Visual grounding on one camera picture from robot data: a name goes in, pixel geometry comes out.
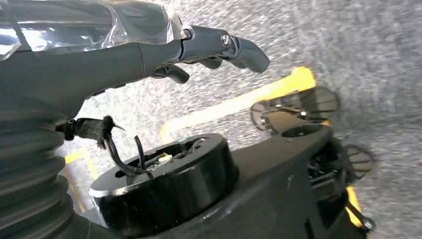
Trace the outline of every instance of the grey carpet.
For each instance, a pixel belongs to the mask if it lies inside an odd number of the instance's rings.
[[[421,238],[422,3],[415,0],[169,0],[184,22],[219,27],[256,42],[270,57],[262,75],[224,64],[218,70],[182,66],[185,85],[147,79],[92,98],[80,117],[112,115],[140,135],[146,149],[161,145],[159,130],[171,118],[204,109],[276,81],[307,66],[319,85],[338,92],[343,113],[334,122],[345,143],[377,158],[375,170],[357,184],[363,210],[378,223],[375,239]],[[265,139],[247,112],[172,132],[175,137],[220,132],[235,149]],[[121,154],[136,148],[116,137]],[[85,140],[99,173],[112,166]],[[70,165],[77,184],[91,183],[80,162]]]

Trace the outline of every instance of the brake lever pivot screw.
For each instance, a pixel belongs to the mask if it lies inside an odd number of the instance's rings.
[[[226,32],[221,34],[221,43],[224,47],[229,47],[231,45],[230,35]]]

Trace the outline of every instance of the clear plastic wrap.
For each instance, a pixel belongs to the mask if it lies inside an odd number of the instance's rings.
[[[19,38],[8,21],[6,9],[3,9],[3,6],[5,4],[0,0],[0,61],[7,59],[20,47]]]
[[[166,44],[185,37],[182,22],[172,9],[145,1],[0,2],[11,15],[0,13],[1,53],[18,46],[16,32],[22,32],[32,51],[54,53],[98,50],[129,42]]]

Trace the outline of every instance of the black plastic housing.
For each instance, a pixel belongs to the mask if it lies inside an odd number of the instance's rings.
[[[175,155],[198,138],[204,140],[193,153],[171,159],[149,175],[124,176],[117,167],[101,175],[90,195],[102,224],[131,238],[150,235],[189,220],[230,192],[237,170],[227,141],[219,134],[186,138],[145,152],[145,156]],[[137,165],[139,158],[126,163]]]

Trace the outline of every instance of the screw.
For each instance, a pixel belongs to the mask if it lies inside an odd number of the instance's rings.
[[[191,32],[189,30],[183,29],[183,33],[185,34],[184,40],[189,40],[189,39],[192,38],[192,34],[191,34]]]
[[[266,117],[261,117],[261,119],[259,120],[259,122],[261,123],[261,125],[267,125],[268,124],[268,119]]]
[[[224,47],[229,47],[231,45],[231,38],[228,33],[223,32],[220,38],[221,38],[221,43]]]

